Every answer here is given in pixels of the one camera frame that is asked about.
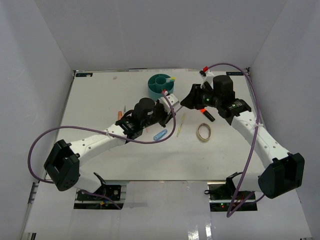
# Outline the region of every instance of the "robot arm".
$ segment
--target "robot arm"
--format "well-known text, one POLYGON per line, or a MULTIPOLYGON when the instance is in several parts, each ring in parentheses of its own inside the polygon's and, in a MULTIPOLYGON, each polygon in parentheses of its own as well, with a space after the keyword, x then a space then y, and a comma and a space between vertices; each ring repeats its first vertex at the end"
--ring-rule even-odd
MULTIPOLYGON (((176 113, 181 108, 179 100, 173 94, 167 98, 176 113)), ((157 123, 165 127, 172 117, 171 108, 164 97, 156 103, 150 98, 142 98, 133 110, 127 111, 120 120, 105 129, 105 135, 95 134, 70 143, 63 139, 57 141, 44 168, 59 191, 75 187, 94 193, 103 188, 105 182, 97 173, 83 171, 82 165, 111 148, 128 143, 127 140, 138 138, 144 128, 157 123)))
MULTIPOLYGON (((210 71, 200 71, 200 75, 204 79, 203 83, 193 84, 181 105, 197 110, 208 106, 216 108, 218 114, 251 144, 257 126, 255 115, 244 100, 235 97, 231 78, 227 75, 213 77, 210 71)), ((265 171, 261 174, 247 173, 240 191, 259 191, 273 199, 301 186, 304 158, 299 153, 291 154, 282 147, 263 126, 258 128, 254 150, 265 171)), ((233 192, 241 174, 236 172, 226 179, 233 192)))

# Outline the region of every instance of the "teal container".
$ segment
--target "teal container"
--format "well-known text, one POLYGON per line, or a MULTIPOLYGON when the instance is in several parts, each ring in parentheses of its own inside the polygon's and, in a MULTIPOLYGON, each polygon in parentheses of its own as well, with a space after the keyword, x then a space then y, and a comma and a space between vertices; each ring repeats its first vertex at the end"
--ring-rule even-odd
POLYGON ((161 92, 163 90, 167 90, 170 94, 174 92, 174 82, 168 82, 166 79, 170 78, 170 76, 166 74, 156 74, 149 78, 148 80, 148 92, 149 97, 157 101, 162 97, 161 92))

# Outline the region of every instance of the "yellow pen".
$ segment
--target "yellow pen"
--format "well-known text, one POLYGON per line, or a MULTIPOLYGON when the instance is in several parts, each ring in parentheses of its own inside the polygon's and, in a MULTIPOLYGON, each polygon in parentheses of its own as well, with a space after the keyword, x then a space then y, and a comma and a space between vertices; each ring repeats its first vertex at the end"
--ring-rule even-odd
POLYGON ((180 133, 182 124, 184 123, 185 117, 186 117, 186 114, 184 113, 184 114, 182 115, 181 125, 180 125, 180 127, 179 127, 179 129, 178 129, 178 132, 176 133, 176 136, 177 136, 177 137, 179 136, 179 133, 180 133))

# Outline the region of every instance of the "white table surface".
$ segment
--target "white table surface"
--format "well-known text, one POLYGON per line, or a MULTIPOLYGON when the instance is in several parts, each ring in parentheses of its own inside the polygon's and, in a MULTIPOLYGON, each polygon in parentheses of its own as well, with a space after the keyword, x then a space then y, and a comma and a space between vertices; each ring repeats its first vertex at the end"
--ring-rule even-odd
MULTIPOLYGON (((133 109, 143 97, 148 97, 147 81, 154 74, 165 73, 176 77, 174 94, 181 101, 192 84, 202 83, 197 71, 185 69, 138 72, 94 72, 92 77, 75 77, 61 125, 75 125, 104 130, 117 120, 118 111, 133 109)), ((226 72, 215 72, 216 75, 226 72)), ((245 100, 253 109, 250 92, 244 76, 232 76, 236 97, 245 100)), ((215 117, 210 122, 197 110, 182 108, 176 118, 180 125, 186 113, 179 137, 174 135, 165 142, 144 145, 128 143, 112 148, 86 163, 84 171, 97 172, 106 180, 225 180, 243 170, 250 145, 218 115, 214 108, 208 111, 215 117), (211 126, 212 135, 207 143, 196 137, 199 124, 211 126)), ((173 121, 167 124, 168 132, 173 121)), ((138 139, 153 141, 163 128, 153 125, 138 139)), ((91 132, 62 129, 57 140, 67 143, 92 135, 91 132)), ((253 155, 249 172, 262 172, 261 161, 253 155)))
MULTIPOLYGON (((105 129, 114 123, 124 104, 128 110, 147 96, 147 90, 139 90, 137 85, 144 86, 153 74, 112 72, 76 78, 62 124, 105 129), (122 95, 116 86, 124 88, 122 95)), ((201 81, 197 72, 178 70, 167 74, 177 78, 174 93, 178 98, 189 92, 192 83, 201 81)), ((232 79, 237 97, 252 106, 244 78, 232 79)), ((198 111, 187 109, 178 114, 178 123, 183 111, 187 115, 178 138, 174 135, 167 142, 153 146, 129 143, 113 148, 87 164, 88 169, 97 171, 105 179, 119 180, 219 180, 240 171, 250 148, 242 136, 214 109, 210 109, 216 118, 213 123, 198 111), (202 122, 210 123, 213 129, 208 143, 200 143, 195 136, 196 126, 202 122), (164 150, 167 145, 174 146, 176 151, 164 150), (150 149, 158 154, 150 155, 150 149)), ((140 139, 151 140, 161 129, 150 127, 140 139)), ((74 141, 89 135, 62 130, 59 138, 74 141)), ((249 169, 251 172, 263 170, 255 154, 249 169)), ((59 192, 53 184, 40 183, 25 232, 37 233, 36 240, 299 240, 311 237, 295 190, 275 199, 265 197, 257 204, 258 211, 236 212, 227 218, 225 212, 210 212, 208 196, 203 194, 206 188, 206 182, 132 181, 126 187, 122 210, 83 210, 73 209, 75 188, 59 192)))

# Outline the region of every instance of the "black bracket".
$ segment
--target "black bracket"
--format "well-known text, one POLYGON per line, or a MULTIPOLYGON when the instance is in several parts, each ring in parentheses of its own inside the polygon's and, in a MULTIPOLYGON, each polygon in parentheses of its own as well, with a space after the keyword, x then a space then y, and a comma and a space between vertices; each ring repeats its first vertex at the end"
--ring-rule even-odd
POLYGON ((79 155, 70 149, 70 143, 57 141, 44 163, 44 169, 59 191, 72 188, 79 180, 79 155))
POLYGON ((300 153, 273 161, 258 179, 261 191, 270 199, 300 187, 305 167, 300 153))
POLYGON ((159 100, 155 103, 151 98, 144 97, 133 110, 127 111, 120 120, 116 121, 115 125, 123 129, 128 139, 134 140, 142 135, 145 128, 154 124, 159 123, 165 128, 172 117, 172 113, 168 114, 159 100))
POLYGON ((213 88, 207 81, 203 88, 201 84, 193 84, 190 93, 180 104, 188 109, 216 108, 218 114, 230 125, 234 116, 245 111, 251 112, 250 106, 244 100, 236 98, 233 81, 226 75, 215 76, 213 88))

